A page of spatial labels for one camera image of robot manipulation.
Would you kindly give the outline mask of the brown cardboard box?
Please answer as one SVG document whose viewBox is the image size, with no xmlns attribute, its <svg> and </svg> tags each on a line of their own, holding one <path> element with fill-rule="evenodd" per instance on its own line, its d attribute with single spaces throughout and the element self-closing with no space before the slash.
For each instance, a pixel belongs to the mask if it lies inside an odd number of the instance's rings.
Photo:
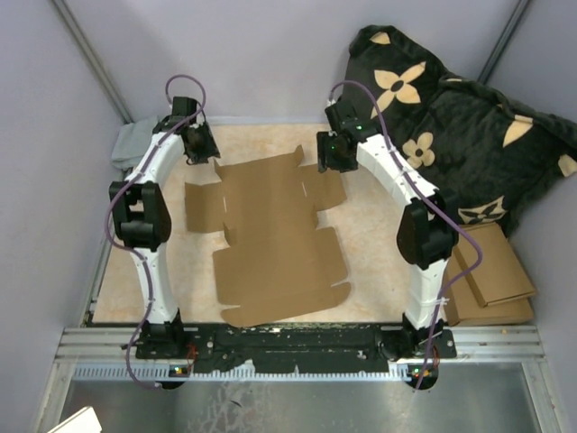
<svg viewBox="0 0 577 433">
<path fill-rule="evenodd" d="M 216 183 L 185 186 L 187 229 L 224 233 L 213 254 L 222 319 L 254 327 L 332 309 L 350 295 L 333 227 L 318 214 L 346 200 L 337 171 L 320 173 L 304 150 L 215 165 Z"/>
</svg>

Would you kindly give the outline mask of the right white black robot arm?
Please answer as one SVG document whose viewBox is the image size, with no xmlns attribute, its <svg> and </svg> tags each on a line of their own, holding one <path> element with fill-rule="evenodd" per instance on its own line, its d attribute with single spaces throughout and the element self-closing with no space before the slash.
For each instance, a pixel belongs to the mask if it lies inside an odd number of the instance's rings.
<svg viewBox="0 0 577 433">
<path fill-rule="evenodd" d="M 443 331 L 439 295 L 457 232 L 430 207 L 446 214 L 455 210 L 453 194 L 423 179 L 392 144 L 387 133 L 362 121 L 348 101 L 330 100 L 325 109 L 330 131 L 318 133 L 318 170 L 347 172 L 359 167 L 370 172 L 402 209 L 396 243 L 410 265 L 409 302 L 400 328 L 386 331 L 378 341 L 390 360 L 421 357 Z"/>
</svg>

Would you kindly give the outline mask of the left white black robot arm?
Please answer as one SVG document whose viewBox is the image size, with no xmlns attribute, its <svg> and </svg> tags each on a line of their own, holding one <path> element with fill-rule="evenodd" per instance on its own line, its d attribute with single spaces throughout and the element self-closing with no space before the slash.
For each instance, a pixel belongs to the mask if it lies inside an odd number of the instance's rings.
<svg viewBox="0 0 577 433">
<path fill-rule="evenodd" d="M 144 302 L 143 318 L 131 338 L 140 359 L 180 358 L 188 350 L 169 282 L 172 220 L 162 187 L 181 158 L 197 165 L 219 156 L 204 104 L 191 97 L 173 97 L 171 113 L 154 126 L 141 161 L 125 180 L 109 187 L 107 212 L 114 225 L 109 239 L 133 258 Z"/>
</svg>

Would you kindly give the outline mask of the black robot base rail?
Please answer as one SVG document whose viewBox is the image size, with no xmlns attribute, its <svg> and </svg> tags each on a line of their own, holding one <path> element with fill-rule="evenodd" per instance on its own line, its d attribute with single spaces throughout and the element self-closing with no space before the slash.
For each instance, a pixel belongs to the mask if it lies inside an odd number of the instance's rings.
<svg viewBox="0 0 577 433">
<path fill-rule="evenodd" d="M 435 383 L 442 359 L 457 356 L 453 333 L 443 323 L 434 331 L 407 322 L 287 323 L 238 328 L 223 323 L 145 324 L 136 340 L 139 360 L 176 362 L 170 375 L 230 373 L 251 363 L 256 373 L 389 373 L 393 364 L 413 360 L 410 385 L 426 390 Z"/>
</svg>

